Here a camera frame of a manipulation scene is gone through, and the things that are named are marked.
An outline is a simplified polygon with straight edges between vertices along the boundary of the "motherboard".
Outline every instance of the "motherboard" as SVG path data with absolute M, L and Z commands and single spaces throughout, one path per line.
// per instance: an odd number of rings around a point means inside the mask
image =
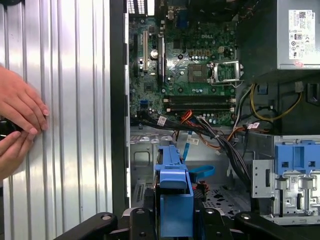
M 188 110 L 213 126 L 232 126 L 237 80 L 233 22 L 190 24 L 187 12 L 166 21 L 129 23 L 130 115 L 180 121 Z

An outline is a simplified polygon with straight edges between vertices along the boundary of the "cable connector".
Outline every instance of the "cable connector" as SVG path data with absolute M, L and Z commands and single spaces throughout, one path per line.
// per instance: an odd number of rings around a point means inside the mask
M 218 156 L 220 156 L 223 153 L 223 151 L 221 149 L 218 149 L 217 151 L 215 151 L 215 154 L 217 154 Z
M 294 83 L 294 90 L 296 93 L 302 93 L 304 91 L 304 84 L 302 81 L 296 81 Z

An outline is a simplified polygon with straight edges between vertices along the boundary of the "finger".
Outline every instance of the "finger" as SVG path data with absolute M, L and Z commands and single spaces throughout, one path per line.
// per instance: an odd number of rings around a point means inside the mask
M 0 156 L 4 154 L 8 150 L 8 148 L 17 141 L 20 135 L 21 132 L 15 131 L 10 133 L 8 136 L 6 136 L 3 140 L 0 141 Z
M 44 114 L 42 113 L 40 107 L 36 104 L 36 102 L 34 100 L 32 100 L 28 94 L 22 94 L 19 97 L 34 112 L 34 114 L 37 118 L 37 121 L 40 124 L 41 129 L 47 130 L 48 129 L 47 121 L 46 121 Z
M 3 103 L 1 106 L 1 110 L 3 116 L 13 123 L 17 124 L 20 128 L 24 131 L 36 135 L 38 133 L 37 129 L 32 126 L 17 110 L 15 110 L 12 106 L 8 105 L 7 103 Z
M 34 144 L 34 135 L 29 135 L 25 140 L 18 154 L 18 159 L 23 159 Z
M 49 110 L 48 110 L 47 106 L 44 104 L 44 102 L 39 97 L 39 95 L 36 93 L 36 91 L 34 89 L 32 89 L 32 87 L 28 86 L 28 88 L 26 89 L 26 93 L 39 106 L 43 115 L 49 116 Z
M 1 178 L 9 177 L 23 162 L 33 141 L 28 137 L 27 132 L 23 132 L 19 139 L 0 157 Z
M 35 115 L 34 111 L 23 102 L 19 97 L 12 99 L 10 102 L 7 102 L 11 107 L 17 110 L 25 120 L 27 120 L 30 124 L 32 124 L 37 131 L 41 130 L 40 124 L 38 122 L 38 118 Z
M 1 157 L 11 160 L 16 159 L 20 154 L 20 150 L 22 149 L 24 142 L 32 142 L 32 140 L 27 138 L 28 135 L 29 134 L 27 132 L 23 131 L 20 137 L 7 149 L 7 151 L 5 151 L 5 153 Z

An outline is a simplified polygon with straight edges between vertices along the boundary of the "power supply unit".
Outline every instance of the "power supply unit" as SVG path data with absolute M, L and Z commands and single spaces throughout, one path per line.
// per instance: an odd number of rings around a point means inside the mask
M 320 70 L 320 1 L 258 0 L 239 14 L 237 38 L 248 81 L 287 82 L 315 74 Z

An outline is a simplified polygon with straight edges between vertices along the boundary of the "dell logo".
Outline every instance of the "dell logo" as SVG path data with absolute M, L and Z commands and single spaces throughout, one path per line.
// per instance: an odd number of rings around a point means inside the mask
M 210 34 L 210 35 L 208 35 L 208 34 L 202 34 L 202 35 L 201 35 L 201 38 L 202 38 L 202 39 L 213 39 L 214 36 L 213 36 L 212 34 Z

